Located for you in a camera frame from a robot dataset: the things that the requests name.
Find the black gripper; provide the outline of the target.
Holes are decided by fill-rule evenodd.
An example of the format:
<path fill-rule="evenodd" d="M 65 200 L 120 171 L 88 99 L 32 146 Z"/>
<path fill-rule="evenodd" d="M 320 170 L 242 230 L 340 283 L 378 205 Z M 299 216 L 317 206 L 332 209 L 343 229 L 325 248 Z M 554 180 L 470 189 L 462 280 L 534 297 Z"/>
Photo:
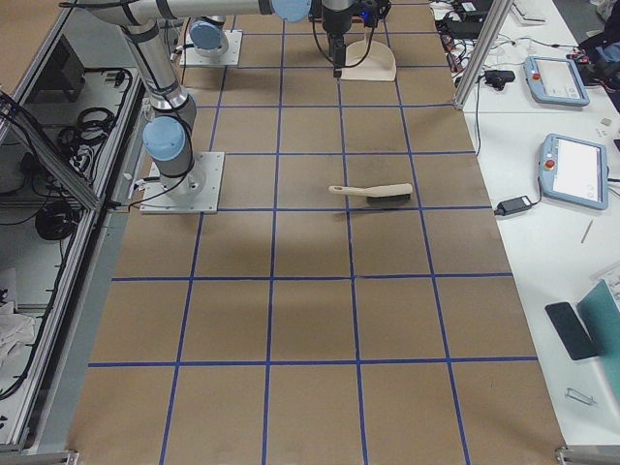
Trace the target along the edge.
<path fill-rule="evenodd" d="M 345 34 L 351 29 L 351 10 L 336 11 L 322 9 L 322 27 L 331 44 L 331 59 L 333 62 L 333 76 L 340 78 L 346 66 Z"/>

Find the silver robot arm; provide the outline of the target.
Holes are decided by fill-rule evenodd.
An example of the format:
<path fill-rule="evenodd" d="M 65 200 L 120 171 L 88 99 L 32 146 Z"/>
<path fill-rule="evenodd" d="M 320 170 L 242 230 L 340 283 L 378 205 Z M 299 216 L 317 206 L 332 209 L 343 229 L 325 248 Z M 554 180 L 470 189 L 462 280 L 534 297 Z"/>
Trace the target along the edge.
<path fill-rule="evenodd" d="M 145 84 L 153 119 L 142 143 L 159 172 L 155 194 L 143 200 L 190 196 L 205 183 L 196 167 L 192 132 L 196 104 L 181 84 L 160 39 L 158 21 L 226 15 L 276 15 L 289 22 L 308 16 L 310 1 L 73 1 L 64 9 L 84 10 L 120 28 Z"/>
<path fill-rule="evenodd" d="M 282 19 L 299 22 L 309 19 L 317 50 L 328 61 L 335 78 L 341 78 L 347 67 L 345 35 L 353 18 L 361 12 L 358 1 L 268 1 L 267 5 Z M 208 52 L 223 51 L 225 34 L 223 22 L 215 17 L 200 16 L 189 26 L 189 37 L 196 49 Z"/>

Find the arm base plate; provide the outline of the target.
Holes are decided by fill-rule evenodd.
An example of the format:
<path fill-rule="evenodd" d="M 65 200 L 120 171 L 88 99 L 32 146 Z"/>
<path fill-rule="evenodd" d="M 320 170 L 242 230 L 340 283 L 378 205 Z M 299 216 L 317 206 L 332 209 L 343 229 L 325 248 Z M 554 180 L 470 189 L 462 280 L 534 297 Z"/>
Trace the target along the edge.
<path fill-rule="evenodd" d="M 145 186 L 145 214 L 216 214 L 225 164 L 224 152 L 195 152 L 194 167 L 179 186 L 164 177 Z"/>
<path fill-rule="evenodd" d="M 236 67 L 239 63 L 243 33 L 241 30 L 224 30 L 218 36 L 216 47 L 195 47 L 189 33 L 186 48 L 182 51 L 179 65 L 184 68 Z"/>

